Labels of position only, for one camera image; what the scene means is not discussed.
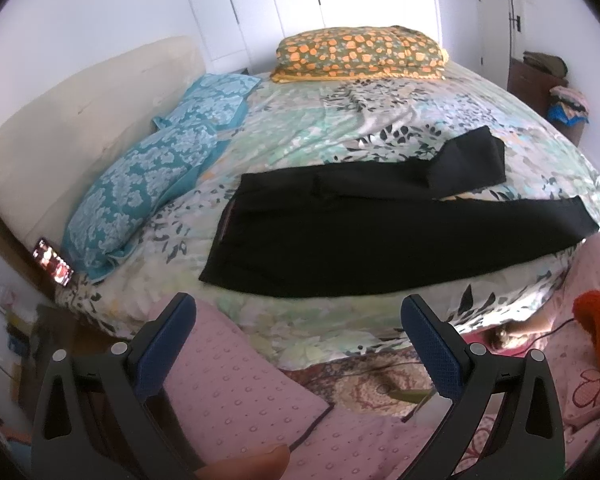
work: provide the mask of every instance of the cream headboard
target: cream headboard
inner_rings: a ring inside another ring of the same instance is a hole
[[[0,218],[26,250],[4,235],[0,254],[26,260],[40,237],[59,247],[95,179],[155,131],[152,118],[175,108],[203,73],[191,38],[168,38],[71,76],[8,119],[0,127]],[[32,259],[10,263],[30,267]]]

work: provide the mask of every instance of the phone screen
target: phone screen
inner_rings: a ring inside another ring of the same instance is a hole
[[[48,275],[62,286],[66,286],[74,275],[74,270],[44,238],[40,238],[36,248],[33,249],[33,257]]]

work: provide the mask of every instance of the pink fabric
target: pink fabric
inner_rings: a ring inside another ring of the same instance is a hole
[[[200,458],[211,463],[300,438],[327,403],[266,362],[216,308],[196,305],[164,388]]]
[[[600,234],[576,252],[563,287],[544,308],[554,327],[572,317],[573,300],[600,289]],[[167,300],[154,308],[159,314]],[[198,302],[196,326],[165,382],[191,445],[207,462],[272,444],[292,444],[327,408],[260,357],[214,307]],[[589,336],[576,322],[549,339],[550,363],[565,423],[570,465],[600,427],[600,374]],[[493,426],[485,416],[458,470],[480,455]],[[436,428],[335,408],[291,455],[285,480],[397,479]]]

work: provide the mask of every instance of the orange floral pillow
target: orange floral pillow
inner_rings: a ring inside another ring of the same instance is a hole
[[[337,27],[285,38],[276,52],[276,83],[379,77],[440,79],[446,50],[405,27]]]

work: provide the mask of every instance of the blue clamp pad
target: blue clamp pad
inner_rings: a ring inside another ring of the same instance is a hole
[[[133,339],[128,368],[140,402],[160,392],[195,322],[196,301],[180,292]]]
[[[443,324],[418,295],[404,298],[400,319],[438,393],[458,402],[470,367],[462,338],[453,327]]]

